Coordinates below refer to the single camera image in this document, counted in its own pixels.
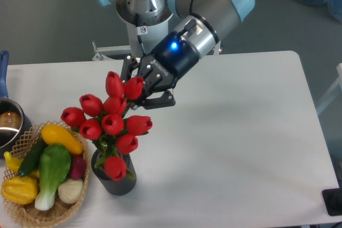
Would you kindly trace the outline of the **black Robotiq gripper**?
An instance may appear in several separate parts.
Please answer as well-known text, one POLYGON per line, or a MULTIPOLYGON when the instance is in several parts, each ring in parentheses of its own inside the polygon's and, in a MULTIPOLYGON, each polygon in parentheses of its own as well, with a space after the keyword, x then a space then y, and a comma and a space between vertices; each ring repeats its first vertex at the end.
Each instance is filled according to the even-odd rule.
POLYGON ((173 88, 198 61, 199 57, 190 44, 182 40, 176 32, 168 34, 147 56, 126 56, 120 75, 123 82, 132 77, 142 77, 145 82, 144 96, 164 91, 160 97, 134 102, 132 109, 143 107, 148 110, 174 106, 176 101, 173 88))

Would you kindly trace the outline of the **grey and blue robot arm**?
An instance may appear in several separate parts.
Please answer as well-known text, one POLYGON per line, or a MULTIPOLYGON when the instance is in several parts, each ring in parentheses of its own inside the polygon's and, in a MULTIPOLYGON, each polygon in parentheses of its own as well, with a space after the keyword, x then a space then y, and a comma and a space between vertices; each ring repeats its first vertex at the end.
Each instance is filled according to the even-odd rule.
POLYGON ((98 0, 115 5, 126 23, 130 49, 121 79, 144 79, 129 108, 173 106, 177 82, 205 55, 219 49, 232 29, 253 10, 255 0, 98 0))

